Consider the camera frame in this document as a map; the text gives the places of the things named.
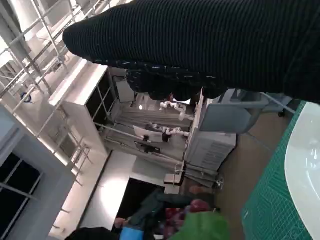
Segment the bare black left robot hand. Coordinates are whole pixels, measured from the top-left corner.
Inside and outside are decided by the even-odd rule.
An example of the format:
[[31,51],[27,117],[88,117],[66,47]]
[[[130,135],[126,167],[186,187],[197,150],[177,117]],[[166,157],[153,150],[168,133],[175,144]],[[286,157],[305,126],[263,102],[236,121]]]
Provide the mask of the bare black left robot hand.
[[119,240],[125,228],[142,231],[144,240],[162,235],[165,240],[176,234],[184,225],[188,214],[214,210],[206,201],[187,195],[168,194],[156,189],[140,204],[139,209],[128,218],[114,221],[117,232],[105,227],[80,227],[67,240]]

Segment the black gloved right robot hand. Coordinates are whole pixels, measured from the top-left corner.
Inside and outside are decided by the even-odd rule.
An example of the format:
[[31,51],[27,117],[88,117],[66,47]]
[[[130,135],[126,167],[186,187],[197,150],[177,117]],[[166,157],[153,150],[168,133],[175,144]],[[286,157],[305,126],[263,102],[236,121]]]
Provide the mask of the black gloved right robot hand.
[[69,26],[63,42],[157,101],[228,89],[320,101],[317,0],[134,0]]

